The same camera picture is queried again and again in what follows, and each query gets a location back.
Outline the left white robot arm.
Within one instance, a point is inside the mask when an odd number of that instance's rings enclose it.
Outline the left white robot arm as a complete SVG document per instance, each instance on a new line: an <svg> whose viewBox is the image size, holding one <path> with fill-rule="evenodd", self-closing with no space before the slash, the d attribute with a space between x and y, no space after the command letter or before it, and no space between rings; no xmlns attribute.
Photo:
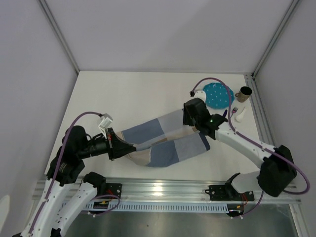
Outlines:
<svg viewBox="0 0 316 237"><path fill-rule="evenodd" d="M93 199L104 198L106 203L112 200L120 202L120 196L109 191L106 178L90 172L84 176L74 196L63 205L67 193L85 167L85 158L108 154L113 160L134 151L136 148L121 140L112 128L91 139L87 138L83 127L69 128L56 158L50 164L40 202L25 229L17 236L63 237Z"/></svg>

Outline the blue beige checked cloth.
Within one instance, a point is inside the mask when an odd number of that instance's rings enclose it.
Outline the blue beige checked cloth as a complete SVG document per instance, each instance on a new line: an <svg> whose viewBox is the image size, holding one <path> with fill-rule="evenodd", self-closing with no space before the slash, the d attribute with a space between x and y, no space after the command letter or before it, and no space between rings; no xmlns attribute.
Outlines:
<svg viewBox="0 0 316 237"><path fill-rule="evenodd" d="M205 135L183 125L182 109L120 131L117 136L136 147L126 157L139 166L168 167L210 150Z"/></svg>

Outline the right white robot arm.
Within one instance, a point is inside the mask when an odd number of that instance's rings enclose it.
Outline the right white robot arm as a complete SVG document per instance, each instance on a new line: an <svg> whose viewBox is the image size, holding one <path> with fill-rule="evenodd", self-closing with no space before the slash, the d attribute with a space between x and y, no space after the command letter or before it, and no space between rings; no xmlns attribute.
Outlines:
<svg viewBox="0 0 316 237"><path fill-rule="evenodd" d="M199 98L184 103L183 112L185 125L193 126L203 135L230 146L259 168L259 171L246 174L237 173L227 181L225 195L229 199L237 199L242 193L257 190L278 197L297 176L292 166L292 154L286 146L277 148L241 137L224 116L211 115Z"/></svg>

